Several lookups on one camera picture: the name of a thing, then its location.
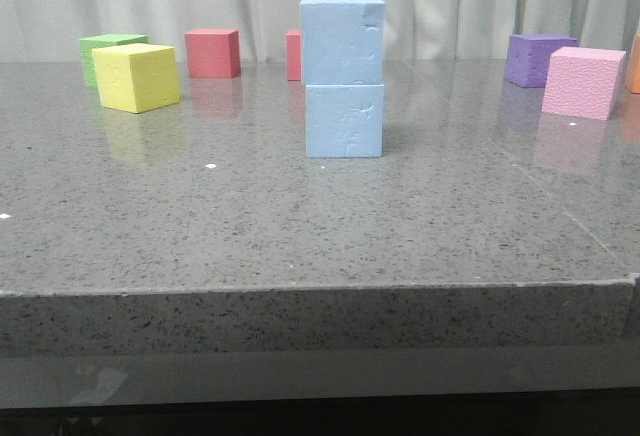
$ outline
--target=toy block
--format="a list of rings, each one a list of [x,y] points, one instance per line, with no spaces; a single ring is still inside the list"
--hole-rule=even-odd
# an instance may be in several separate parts
[[[382,0],[302,0],[304,84],[382,83]]]
[[[302,79],[302,32],[299,29],[287,31],[287,80]]]
[[[92,50],[122,44],[148,43],[149,37],[144,34],[103,34],[101,36],[82,38],[78,41],[80,42],[80,57],[82,60],[82,72],[84,73],[84,84],[92,88],[97,88],[98,83],[93,67]]]
[[[240,74],[237,29],[194,29],[184,35],[192,78],[235,78]]]
[[[382,155],[384,85],[307,85],[307,156]]]
[[[100,102],[141,113],[180,101],[175,49],[127,44],[93,50]]]
[[[514,34],[509,38],[504,78],[523,88],[543,88],[551,53],[578,40],[558,34]]]
[[[640,34],[636,35],[633,43],[625,84],[632,93],[640,93]]]
[[[545,113],[609,119],[625,51],[565,46],[551,55],[542,100]]]

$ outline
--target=stacked blue cubes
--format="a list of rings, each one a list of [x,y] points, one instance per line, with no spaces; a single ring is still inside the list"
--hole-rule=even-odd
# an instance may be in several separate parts
[[[307,156],[382,155],[382,0],[302,0]]]

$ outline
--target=dark floor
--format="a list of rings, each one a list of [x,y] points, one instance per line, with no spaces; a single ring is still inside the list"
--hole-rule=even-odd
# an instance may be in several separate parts
[[[0,436],[640,435],[640,388],[0,411]]]

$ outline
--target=yellow cube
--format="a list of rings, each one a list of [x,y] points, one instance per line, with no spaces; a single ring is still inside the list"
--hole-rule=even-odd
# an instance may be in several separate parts
[[[100,102],[141,113],[180,101],[175,49],[134,43],[93,50]]]

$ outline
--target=gray speckled countertop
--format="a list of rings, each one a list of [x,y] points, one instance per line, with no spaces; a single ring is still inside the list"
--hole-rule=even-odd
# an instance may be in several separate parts
[[[503,68],[387,61],[383,157],[307,159],[283,65],[139,115],[0,65],[0,355],[639,336],[640,97],[540,115]]]

